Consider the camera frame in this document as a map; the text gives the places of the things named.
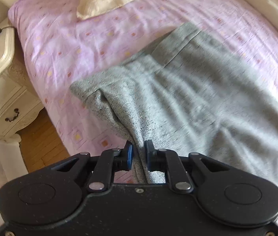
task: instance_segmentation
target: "garment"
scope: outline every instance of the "garment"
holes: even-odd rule
[[[251,67],[186,23],[121,65],[74,82],[72,92],[132,141],[139,182],[148,172],[143,143],[180,156],[199,152],[278,185],[278,104]]]

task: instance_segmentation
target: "white cabinet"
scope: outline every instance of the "white cabinet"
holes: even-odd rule
[[[6,19],[0,25],[9,25]],[[20,141],[15,132],[37,117],[43,104],[26,73],[23,52],[13,28],[0,34],[0,139]]]

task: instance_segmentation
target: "brown wooden floor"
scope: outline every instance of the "brown wooden floor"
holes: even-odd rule
[[[22,138],[20,149],[28,172],[69,157],[45,109],[34,122],[17,133]]]

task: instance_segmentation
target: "drawer handle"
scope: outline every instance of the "drawer handle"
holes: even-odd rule
[[[15,115],[12,119],[9,119],[8,117],[7,118],[5,118],[5,121],[9,121],[9,122],[12,122],[12,121],[14,121],[16,118],[18,118],[19,117],[19,109],[18,108],[16,108],[16,109],[14,109],[14,112],[17,114],[17,115]]]

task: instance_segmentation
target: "mattress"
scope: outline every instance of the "mattress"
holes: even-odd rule
[[[278,32],[244,0],[135,0],[85,21],[76,17],[79,1],[19,0],[9,10],[28,75],[71,155],[99,155],[123,147],[125,140],[74,97],[69,85],[120,63],[187,21],[255,68],[278,100]],[[131,174],[115,178],[128,182]]]

